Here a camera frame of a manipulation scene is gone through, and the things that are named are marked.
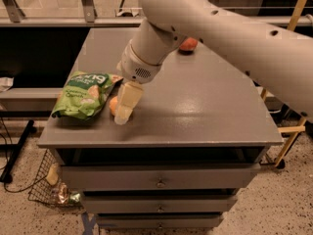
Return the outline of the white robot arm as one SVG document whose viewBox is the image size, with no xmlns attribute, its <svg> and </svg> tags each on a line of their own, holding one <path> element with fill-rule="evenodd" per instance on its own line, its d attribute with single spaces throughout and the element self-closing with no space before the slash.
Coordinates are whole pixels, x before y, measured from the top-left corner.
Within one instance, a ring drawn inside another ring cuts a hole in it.
<svg viewBox="0 0 313 235">
<path fill-rule="evenodd" d="M 208 0 L 141 0 L 145 15 L 118 64 L 148 83 L 170 52 L 193 37 L 313 121 L 313 39 L 218 8 Z"/>
</svg>

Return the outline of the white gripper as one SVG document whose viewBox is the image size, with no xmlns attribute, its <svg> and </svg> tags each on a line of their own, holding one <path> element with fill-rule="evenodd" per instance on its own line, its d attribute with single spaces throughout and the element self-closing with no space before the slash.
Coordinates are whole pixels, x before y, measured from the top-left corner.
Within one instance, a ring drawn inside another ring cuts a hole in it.
<svg viewBox="0 0 313 235">
<path fill-rule="evenodd" d="M 124 125 L 128 122 L 134 108 L 143 96 L 141 84 L 151 82 L 160 71 L 161 65 L 150 65 L 143 61 L 133 50 L 129 41 L 117 64 L 121 75 L 129 80 L 123 83 L 117 94 L 117 105 L 114 111 L 114 122 Z"/>
</svg>

